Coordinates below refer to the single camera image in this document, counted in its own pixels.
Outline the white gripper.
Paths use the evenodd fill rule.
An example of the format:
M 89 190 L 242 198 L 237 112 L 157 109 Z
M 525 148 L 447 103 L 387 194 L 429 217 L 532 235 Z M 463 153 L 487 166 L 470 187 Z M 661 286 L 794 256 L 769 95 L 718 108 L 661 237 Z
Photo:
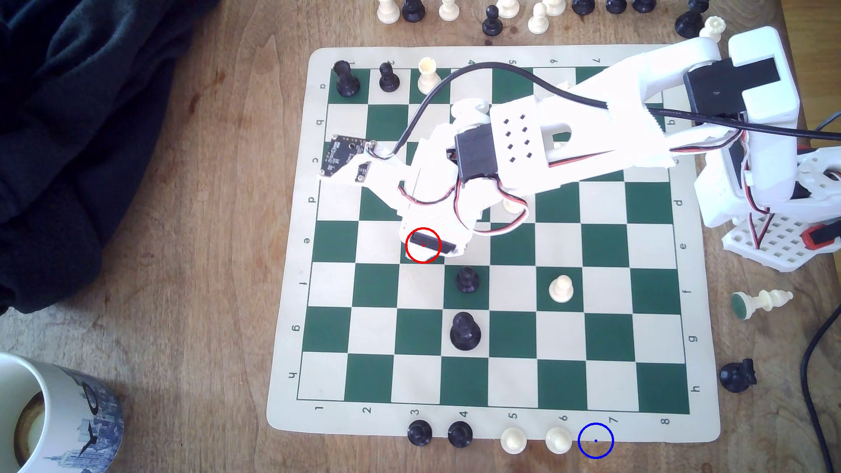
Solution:
M 483 212 L 504 199 L 497 171 L 491 124 L 463 131 L 455 124 L 436 126 L 430 138 L 419 140 L 411 161 L 401 238 L 423 228 L 442 240 L 442 256 L 462 255 Z

